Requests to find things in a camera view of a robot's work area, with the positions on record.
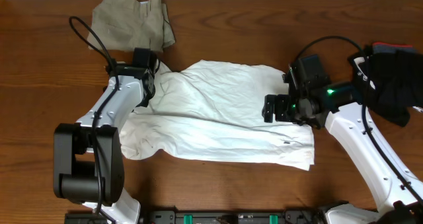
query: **brown wooden surface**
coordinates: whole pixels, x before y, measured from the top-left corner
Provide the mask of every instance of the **brown wooden surface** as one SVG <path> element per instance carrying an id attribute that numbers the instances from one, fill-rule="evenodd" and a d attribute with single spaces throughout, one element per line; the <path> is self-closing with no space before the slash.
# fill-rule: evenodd
<path id="1" fill-rule="evenodd" d="M 69 209 L 54 196 L 53 132 L 85 114 L 107 83 L 105 62 L 74 35 L 70 15 L 91 22 L 101 0 L 6 0 L 0 7 L 0 223 L 63 223 Z M 423 51 L 423 0 L 165 0 L 176 44 L 163 59 L 182 70 L 200 59 L 286 71 L 310 41 L 329 34 L 360 44 L 408 43 Z M 348 80 L 337 41 L 320 53 L 333 81 Z M 118 60 L 131 54 L 113 52 Z M 410 111 L 405 128 L 373 115 L 406 165 L 423 178 L 423 114 Z M 268 164 L 184 161 L 159 152 L 125 161 L 128 192 L 149 207 L 283 209 L 349 200 L 375 204 L 346 152 L 325 130 L 315 131 L 309 172 Z"/>

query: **black cable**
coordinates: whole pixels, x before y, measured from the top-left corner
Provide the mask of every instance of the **black cable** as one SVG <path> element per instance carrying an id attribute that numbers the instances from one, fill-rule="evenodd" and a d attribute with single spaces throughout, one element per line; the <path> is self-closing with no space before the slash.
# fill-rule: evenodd
<path id="1" fill-rule="evenodd" d="M 383 152 L 382 148 L 376 142 L 373 134 L 371 133 L 371 130 L 369 128 L 369 125 L 367 124 L 367 118 L 366 118 L 366 114 L 365 114 L 365 109 L 367 107 L 367 95 L 368 95 L 369 87 L 370 87 L 370 73 L 369 73 L 370 64 L 369 64 L 369 60 L 368 60 L 366 54 L 364 53 L 363 49 L 357 43 L 355 43 L 353 40 L 351 40 L 349 38 L 346 38 L 346 37 L 343 37 L 343 36 L 324 36 L 324 37 L 319 38 L 317 40 L 314 40 L 310 44 L 306 45 L 298 53 L 298 55 L 295 58 L 295 60 L 297 61 L 299 59 L 299 57 L 305 52 L 305 50 L 307 50 L 308 48 L 310 48 L 312 45 L 316 44 L 317 42 L 321 42 L 321 41 L 327 40 L 327 39 L 339 39 L 339 40 L 344 40 L 344 41 L 349 42 L 351 45 L 353 45 L 355 48 L 358 49 L 360 55 L 364 58 L 364 63 L 367 66 L 367 81 L 366 81 L 366 88 L 365 88 L 365 94 L 363 96 L 363 105 L 362 105 L 362 120 L 363 120 L 363 125 L 364 125 L 365 132 L 369 136 L 369 138 L 370 138 L 371 142 L 373 143 L 374 147 L 376 148 L 376 150 L 382 156 L 383 160 L 388 164 L 389 168 L 391 168 L 391 170 L 395 173 L 395 175 L 397 175 L 397 178 L 402 182 L 403 186 L 414 196 L 414 198 L 416 198 L 417 202 L 421 206 L 423 206 L 423 199 L 417 194 L 417 192 L 405 180 L 405 178 L 397 170 L 397 168 L 395 167 L 395 165 L 389 160 L 388 156 L 386 156 L 386 154 Z"/>
<path id="2" fill-rule="evenodd" d="M 91 43 L 89 43 L 79 32 L 78 30 L 75 29 L 75 27 L 73 26 L 72 20 L 75 19 L 78 22 L 80 22 L 95 38 L 95 40 L 98 42 L 98 44 L 101 46 L 102 50 L 104 51 L 104 53 L 102 53 L 99 49 L 97 49 L 95 46 L 93 46 Z M 97 202 L 97 208 L 95 209 L 95 215 L 98 215 L 101 211 L 101 205 L 103 203 L 103 192 L 104 192 L 104 187 L 103 187 L 103 179 L 102 179 L 102 175 L 101 175 L 101 169 L 100 169 L 100 158 L 98 155 L 98 140 L 97 140 L 97 136 L 96 136 L 96 127 L 97 127 L 97 123 L 98 120 L 101 118 L 101 112 L 103 110 L 103 108 L 106 106 L 107 102 L 113 97 L 113 95 L 118 91 L 119 89 L 119 78 L 118 78 L 118 74 L 116 72 L 116 68 L 114 66 L 114 63 L 112 61 L 112 58 L 110 57 L 110 54 L 108 53 L 106 47 L 104 46 L 104 44 L 101 42 L 100 38 L 95 34 L 95 32 L 87 25 L 87 23 L 85 23 L 82 19 L 80 19 L 79 17 L 76 16 L 72 16 L 69 17 L 69 25 L 71 26 L 72 30 L 76 33 L 76 35 L 82 39 L 82 41 L 84 41 L 87 45 L 89 45 L 90 47 L 92 47 L 96 52 L 100 53 L 107 61 L 108 66 L 110 66 L 110 68 L 112 68 L 112 71 L 114 73 L 114 77 L 115 77 L 115 82 L 116 84 L 114 85 L 114 89 L 113 91 L 106 97 L 106 99 L 104 100 L 104 102 L 99 106 L 99 108 L 97 109 L 96 112 L 94 112 L 94 118 L 93 118 L 93 124 L 91 126 L 91 145 L 93 146 L 93 151 L 94 151 L 94 161 L 95 161 L 95 169 L 97 172 L 97 177 L 98 177 L 98 202 Z"/>

